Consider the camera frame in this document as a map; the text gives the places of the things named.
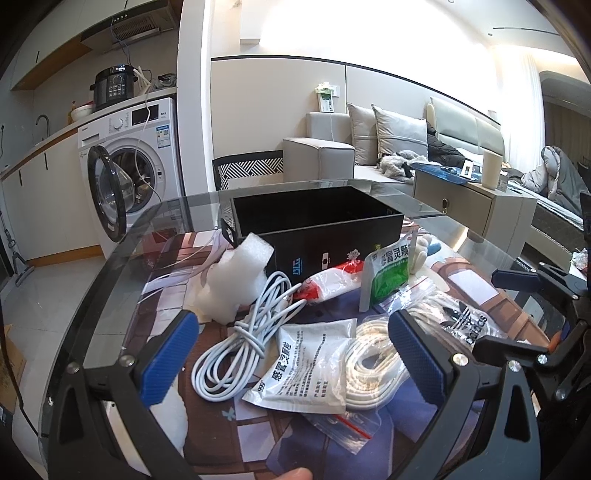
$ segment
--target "washing machine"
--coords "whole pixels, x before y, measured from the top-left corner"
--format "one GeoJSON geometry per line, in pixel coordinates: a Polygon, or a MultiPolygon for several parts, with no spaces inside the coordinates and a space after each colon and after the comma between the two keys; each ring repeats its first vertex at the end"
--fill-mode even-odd
{"type": "Polygon", "coordinates": [[[176,139],[172,98],[111,113],[78,129],[82,178],[105,257],[148,208],[183,196],[176,139]]]}

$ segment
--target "curtain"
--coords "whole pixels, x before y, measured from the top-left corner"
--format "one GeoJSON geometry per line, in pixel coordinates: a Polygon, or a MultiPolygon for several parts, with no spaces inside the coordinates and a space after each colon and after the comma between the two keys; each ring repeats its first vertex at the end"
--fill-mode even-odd
{"type": "Polygon", "coordinates": [[[540,74],[531,53],[521,47],[497,47],[502,75],[501,133],[505,161],[522,172],[542,163],[545,146],[544,101],[540,74]]]}
{"type": "Polygon", "coordinates": [[[548,145],[562,148],[575,166],[591,159],[591,118],[550,102],[544,102],[544,114],[548,145]]]}

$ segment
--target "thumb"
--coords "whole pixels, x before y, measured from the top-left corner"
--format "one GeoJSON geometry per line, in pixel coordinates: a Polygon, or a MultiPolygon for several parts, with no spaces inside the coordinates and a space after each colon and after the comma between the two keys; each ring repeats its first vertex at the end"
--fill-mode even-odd
{"type": "Polygon", "coordinates": [[[284,473],[277,480],[312,480],[312,472],[307,468],[298,468],[284,473]]]}

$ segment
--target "white bowl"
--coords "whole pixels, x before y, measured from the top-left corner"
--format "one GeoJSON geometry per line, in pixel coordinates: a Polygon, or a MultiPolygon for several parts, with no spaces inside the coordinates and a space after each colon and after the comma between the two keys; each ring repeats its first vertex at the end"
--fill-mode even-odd
{"type": "Polygon", "coordinates": [[[78,120],[89,116],[92,113],[92,109],[94,108],[93,104],[90,105],[82,105],[75,110],[72,110],[72,120],[77,122],[78,120]]]}

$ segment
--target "range hood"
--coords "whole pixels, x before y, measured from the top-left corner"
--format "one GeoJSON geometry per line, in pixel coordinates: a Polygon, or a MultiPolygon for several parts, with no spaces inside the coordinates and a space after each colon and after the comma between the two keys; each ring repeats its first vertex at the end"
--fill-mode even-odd
{"type": "Polygon", "coordinates": [[[84,30],[80,41],[92,50],[107,52],[119,48],[120,41],[130,45],[175,28],[178,28],[178,17],[170,0],[153,0],[84,30]]]}

